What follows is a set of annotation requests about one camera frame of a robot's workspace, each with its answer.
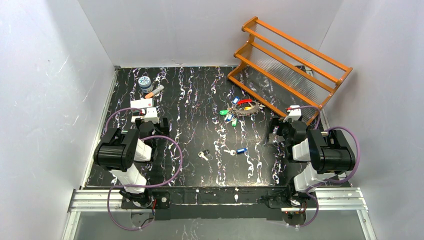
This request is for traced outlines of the keyring with coloured key tags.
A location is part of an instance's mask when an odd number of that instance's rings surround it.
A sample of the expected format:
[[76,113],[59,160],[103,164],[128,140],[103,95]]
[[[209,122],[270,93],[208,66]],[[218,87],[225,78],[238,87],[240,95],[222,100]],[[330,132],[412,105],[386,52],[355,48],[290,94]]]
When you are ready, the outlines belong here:
[[250,98],[240,99],[236,96],[231,101],[231,104],[227,104],[226,109],[219,111],[219,114],[224,116],[224,121],[226,123],[231,123],[233,127],[236,127],[238,118],[256,115],[264,107],[262,103],[256,100]]

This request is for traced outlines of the key with black head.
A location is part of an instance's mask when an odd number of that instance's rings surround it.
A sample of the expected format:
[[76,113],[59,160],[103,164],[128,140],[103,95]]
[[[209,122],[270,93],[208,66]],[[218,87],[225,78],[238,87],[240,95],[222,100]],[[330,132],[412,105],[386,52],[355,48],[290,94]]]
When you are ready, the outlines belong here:
[[206,161],[209,161],[208,155],[210,154],[210,151],[208,149],[202,150],[198,153],[198,157],[202,158]]

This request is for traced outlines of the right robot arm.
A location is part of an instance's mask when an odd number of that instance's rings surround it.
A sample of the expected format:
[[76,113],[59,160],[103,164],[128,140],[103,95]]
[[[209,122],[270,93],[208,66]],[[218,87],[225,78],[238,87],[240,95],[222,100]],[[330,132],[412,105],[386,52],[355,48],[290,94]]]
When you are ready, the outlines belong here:
[[309,200],[317,184],[336,175],[350,172],[356,157],[343,132],[338,129],[322,132],[311,129],[300,120],[272,118],[270,131],[282,137],[284,159],[289,163],[306,163],[305,169],[286,186],[282,198],[292,206]]

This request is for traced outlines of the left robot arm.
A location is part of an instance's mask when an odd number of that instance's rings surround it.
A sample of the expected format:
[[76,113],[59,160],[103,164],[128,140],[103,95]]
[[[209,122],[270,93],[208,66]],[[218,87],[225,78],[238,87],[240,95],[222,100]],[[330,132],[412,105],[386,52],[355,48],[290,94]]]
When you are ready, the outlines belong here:
[[146,185],[147,179],[137,169],[135,162],[152,162],[158,155],[158,140],[142,139],[150,136],[167,136],[170,127],[166,117],[159,118],[158,123],[139,118],[135,120],[135,125],[135,129],[127,132],[122,132],[120,128],[108,129],[94,151],[93,161],[115,175],[125,186],[119,191],[123,197],[141,207],[149,205],[152,197],[143,187],[127,185]]

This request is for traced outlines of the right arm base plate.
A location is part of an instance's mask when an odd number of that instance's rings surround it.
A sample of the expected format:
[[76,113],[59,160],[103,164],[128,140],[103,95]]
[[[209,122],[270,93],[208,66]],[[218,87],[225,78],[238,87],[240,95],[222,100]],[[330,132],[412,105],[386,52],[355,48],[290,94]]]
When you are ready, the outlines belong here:
[[267,191],[258,202],[271,209],[292,208],[295,212],[304,212],[317,206],[316,201],[305,192],[289,191],[288,189]]

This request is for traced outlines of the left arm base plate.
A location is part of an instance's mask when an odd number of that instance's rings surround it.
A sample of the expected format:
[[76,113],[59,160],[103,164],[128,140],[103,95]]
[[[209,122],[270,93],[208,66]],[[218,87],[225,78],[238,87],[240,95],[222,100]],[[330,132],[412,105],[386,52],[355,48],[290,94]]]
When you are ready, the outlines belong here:
[[143,193],[130,193],[122,189],[122,209],[154,209],[162,210],[170,207],[171,195],[167,191],[147,189]]

